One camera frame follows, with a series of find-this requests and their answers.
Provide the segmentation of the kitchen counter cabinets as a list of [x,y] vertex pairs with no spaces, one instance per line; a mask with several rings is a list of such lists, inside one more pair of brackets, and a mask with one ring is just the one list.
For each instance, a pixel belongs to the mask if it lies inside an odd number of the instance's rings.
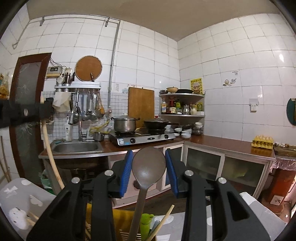
[[225,177],[239,192],[247,192],[258,198],[275,161],[273,150],[252,147],[250,142],[191,136],[189,139],[177,137],[173,140],[143,145],[118,147],[106,140],[100,142],[101,153],[55,154],[53,157],[64,183],[73,177],[91,179],[110,169],[117,161],[125,158],[132,150],[136,153],[145,147],[154,147],[163,153],[171,149],[173,157],[185,163],[201,177],[216,180]]

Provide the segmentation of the steel kitchen sink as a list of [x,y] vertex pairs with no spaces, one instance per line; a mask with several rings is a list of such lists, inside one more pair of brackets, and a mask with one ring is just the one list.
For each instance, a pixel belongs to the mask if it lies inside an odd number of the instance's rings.
[[90,154],[103,152],[100,142],[94,140],[62,141],[55,140],[51,144],[51,150],[55,154]]

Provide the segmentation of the chopstick in holder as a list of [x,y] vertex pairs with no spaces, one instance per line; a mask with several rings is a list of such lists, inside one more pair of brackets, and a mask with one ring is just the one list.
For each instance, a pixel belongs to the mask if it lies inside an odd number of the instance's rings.
[[34,226],[36,223],[34,221],[32,221],[30,218],[27,218],[27,223],[31,226]]
[[33,217],[33,218],[36,219],[36,220],[39,220],[39,217],[36,216],[35,214],[33,214],[32,212],[29,212],[29,216],[30,216],[30,217]]

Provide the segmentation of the dark framed glass door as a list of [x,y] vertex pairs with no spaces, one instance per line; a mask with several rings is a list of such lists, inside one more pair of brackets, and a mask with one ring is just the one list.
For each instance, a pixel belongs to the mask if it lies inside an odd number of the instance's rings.
[[44,170],[39,154],[44,149],[41,139],[41,92],[51,53],[18,58],[13,74],[10,102],[20,106],[18,126],[10,127],[10,142],[18,174],[41,186],[39,175]]

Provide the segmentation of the grey animal print tablecloth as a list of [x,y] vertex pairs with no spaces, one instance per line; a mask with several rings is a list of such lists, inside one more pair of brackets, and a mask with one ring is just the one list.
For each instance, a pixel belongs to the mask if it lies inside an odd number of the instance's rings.
[[[275,240],[284,230],[286,223],[247,192],[240,193],[240,196],[257,216],[270,239]],[[21,240],[26,240],[32,229],[26,219],[34,220],[29,216],[29,212],[31,211],[40,217],[55,198],[54,194],[38,187],[31,181],[17,178],[1,190],[1,208]]]

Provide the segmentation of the yellow perforated utensil holder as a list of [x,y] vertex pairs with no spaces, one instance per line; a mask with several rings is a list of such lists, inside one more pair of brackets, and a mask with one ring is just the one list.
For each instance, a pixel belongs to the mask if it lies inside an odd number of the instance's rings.
[[[134,211],[112,209],[116,240],[127,240]],[[86,207],[86,222],[91,225],[92,204],[88,203]],[[140,229],[138,229],[137,239],[142,240]]]

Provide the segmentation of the white soap bottle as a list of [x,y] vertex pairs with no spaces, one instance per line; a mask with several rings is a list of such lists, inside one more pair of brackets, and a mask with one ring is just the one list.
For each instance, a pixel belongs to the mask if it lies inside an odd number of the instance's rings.
[[72,125],[69,124],[70,117],[66,116],[66,123],[65,123],[65,140],[71,141],[72,140]]

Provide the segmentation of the wooden chopstick on table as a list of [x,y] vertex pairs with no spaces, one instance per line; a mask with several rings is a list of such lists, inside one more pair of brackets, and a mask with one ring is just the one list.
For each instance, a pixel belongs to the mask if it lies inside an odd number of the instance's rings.
[[50,147],[50,142],[49,142],[49,138],[48,138],[48,132],[47,132],[47,125],[46,125],[46,119],[48,117],[44,117],[41,119],[41,123],[42,123],[42,132],[43,132],[43,136],[44,136],[44,143],[45,143],[45,147],[46,147],[46,150],[47,150],[47,153],[48,153],[48,157],[49,157],[49,161],[50,161],[50,164],[51,164],[51,167],[53,169],[53,172],[54,172],[54,175],[57,179],[57,182],[60,186],[60,189],[62,190],[65,185],[61,179],[61,176],[59,174],[59,171],[57,169],[57,166],[56,166],[56,163],[55,163],[55,160],[54,160],[54,157],[53,157],[53,154],[52,154],[52,150],[51,150],[51,147]]
[[159,230],[161,229],[161,227],[164,225],[164,223],[166,222],[166,220],[169,218],[172,210],[174,209],[174,205],[171,205],[171,207],[169,208],[169,210],[166,212],[165,216],[163,217],[163,219],[160,221],[160,223],[156,226],[156,228],[153,230],[153,232],[147,237],[146,241],[151,241],[159,232]]

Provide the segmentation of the steel faucet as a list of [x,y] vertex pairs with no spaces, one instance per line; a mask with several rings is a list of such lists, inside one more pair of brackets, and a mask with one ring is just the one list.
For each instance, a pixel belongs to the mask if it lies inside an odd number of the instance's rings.
[[81,120],[81,109],[79,106],[74,106],[74,108],[71,111],[70,119],[68,121],[69,125],[74,125],[78,123],[78,140],[83,140],[83,133],[82,133],[82,120]]

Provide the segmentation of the hanging utensil rack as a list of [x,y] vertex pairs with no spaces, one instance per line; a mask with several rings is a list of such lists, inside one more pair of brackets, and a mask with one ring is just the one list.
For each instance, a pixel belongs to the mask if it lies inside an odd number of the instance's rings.
[[106,114],[106,110],[102,104],[102,96],[100,93],[101,84],[90,82],[81,83],[72,82],[71,84],[56,84],[55,92],[70,93],[73,96],[71,111],[74,109],[73,119],[80,116],[81,121],[98,121],[102,120]]

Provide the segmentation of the yellow egg carton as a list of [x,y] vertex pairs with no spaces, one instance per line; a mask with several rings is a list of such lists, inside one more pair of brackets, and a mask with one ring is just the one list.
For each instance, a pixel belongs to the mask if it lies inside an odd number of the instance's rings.
[[252,140],[251,146],[271,150],[273,149],[273,143],[274,140],[272,137],[258,135]]

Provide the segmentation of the green frog utensil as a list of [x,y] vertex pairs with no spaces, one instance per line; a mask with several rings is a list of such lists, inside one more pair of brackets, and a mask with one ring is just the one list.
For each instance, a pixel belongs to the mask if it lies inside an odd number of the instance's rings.
[[153,214],[147,214],[147,213],[142,214],[140,219],[140,235],[142,240],[147,239],[153,218],[154,218]]

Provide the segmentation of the small steel saucepan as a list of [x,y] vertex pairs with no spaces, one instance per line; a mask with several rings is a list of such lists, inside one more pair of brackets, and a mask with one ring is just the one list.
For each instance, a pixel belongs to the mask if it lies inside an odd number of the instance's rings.
[[104,134],[101,132],[95,132],[93,134],[93,140],[97,142],[102,142],[104,141]]

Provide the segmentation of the round woven lid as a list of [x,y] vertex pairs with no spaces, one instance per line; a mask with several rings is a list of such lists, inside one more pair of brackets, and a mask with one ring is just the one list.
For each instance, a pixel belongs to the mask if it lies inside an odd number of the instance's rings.
[[94,82],[102,73],[102,63],[96,56],[87,55],[75,65],[75,75],[80,81]]

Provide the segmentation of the gas stove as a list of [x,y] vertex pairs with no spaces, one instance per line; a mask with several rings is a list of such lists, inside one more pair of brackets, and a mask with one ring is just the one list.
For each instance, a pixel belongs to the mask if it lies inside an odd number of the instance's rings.
[[173,140],[176,138],[176,136],[174,133],[163,133],[160,135],[140,135],[138,133],[111,132],[109,133],[108,138],[112,144],[118,147],[124,147]]

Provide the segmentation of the steel cooking pot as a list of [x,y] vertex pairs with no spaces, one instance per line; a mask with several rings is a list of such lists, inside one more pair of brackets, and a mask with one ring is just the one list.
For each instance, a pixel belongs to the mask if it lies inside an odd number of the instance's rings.
[[117,117],[111,117],[114,121],[114,130],[120,133],[134,132],[137,128],[137,121],[140,118],[133,118],[128,115],[121,115]]

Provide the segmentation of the black wok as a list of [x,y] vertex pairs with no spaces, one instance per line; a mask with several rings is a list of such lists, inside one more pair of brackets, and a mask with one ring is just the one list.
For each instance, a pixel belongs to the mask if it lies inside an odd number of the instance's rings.
[[148,130],[155,131],[155,130],[164,130],[167,125],[171,122],[169,120],[164,120],[161,118],[158,119],[151,119],[145,120],[144,124]]

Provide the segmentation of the corner shelf with bottles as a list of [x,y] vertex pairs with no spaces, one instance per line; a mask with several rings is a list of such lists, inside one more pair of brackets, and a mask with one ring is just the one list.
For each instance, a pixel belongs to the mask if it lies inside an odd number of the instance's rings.
[[159,92],[160,116],[205,117],[205,94],[169,87]]

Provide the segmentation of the wooden cutting board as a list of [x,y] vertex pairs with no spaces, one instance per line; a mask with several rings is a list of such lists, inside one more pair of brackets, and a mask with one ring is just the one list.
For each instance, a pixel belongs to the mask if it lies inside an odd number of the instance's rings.
[[136,128],[144,126],[145,120],[154,118],[154,91],[130,87],[128,89],[128,116],[139,118]]

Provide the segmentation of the white wall socket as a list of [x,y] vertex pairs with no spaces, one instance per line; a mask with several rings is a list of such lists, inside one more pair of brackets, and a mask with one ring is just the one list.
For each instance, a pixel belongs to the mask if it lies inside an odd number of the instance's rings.
[[249,107],[250,107],[251,113],[257,112],[258,106],[259,106],[259,100],[257,98],[250,98],[249,99]]

